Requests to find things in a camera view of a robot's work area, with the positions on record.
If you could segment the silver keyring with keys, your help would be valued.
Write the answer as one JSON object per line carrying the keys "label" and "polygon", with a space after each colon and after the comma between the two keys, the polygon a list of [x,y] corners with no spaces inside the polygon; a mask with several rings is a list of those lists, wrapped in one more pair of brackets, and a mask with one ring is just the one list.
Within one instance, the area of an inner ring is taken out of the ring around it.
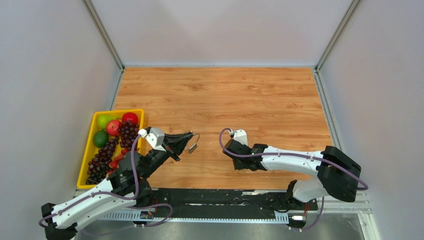
{"label": "silver keyring with keys", "polygon": [[200,134],[196,133],[193,136],[196,137],[196,139],[193,142],[193,144],[187,149],[188,154],[192,154],[198,148],[198,142],[200,140]]}

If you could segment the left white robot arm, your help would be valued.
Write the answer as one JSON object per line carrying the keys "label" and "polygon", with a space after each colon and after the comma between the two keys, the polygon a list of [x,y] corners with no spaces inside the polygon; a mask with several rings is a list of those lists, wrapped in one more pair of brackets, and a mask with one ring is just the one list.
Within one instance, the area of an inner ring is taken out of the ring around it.
{"label": "left white robot arm", "polygon": [[46,239],[71,240],[90,223],[124,208],[159,208],[161,204],[153,201],[148,178],[169,158],[180,161],[193,137],[192,131],[166,134],[157,127],[140,129],[130,151],[107,178],[67,202],[41,207],[42,219],[38,224]]}

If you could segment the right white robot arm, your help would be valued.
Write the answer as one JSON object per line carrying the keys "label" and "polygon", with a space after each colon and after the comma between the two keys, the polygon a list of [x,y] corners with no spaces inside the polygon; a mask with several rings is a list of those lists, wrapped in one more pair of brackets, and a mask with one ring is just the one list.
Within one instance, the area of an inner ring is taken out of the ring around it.
{"label": "right white robot arm", "polygon": [[310,176],[310,179],[289,183],[285,201],[292,209],[326,196],[347,203],[356,200],[362,168],[335,146],[328,145],[323,151],[305,152],[260,143],[248,147],[232,138],[222,146],[222,151],[232,158],[236,170],[283,170]]}

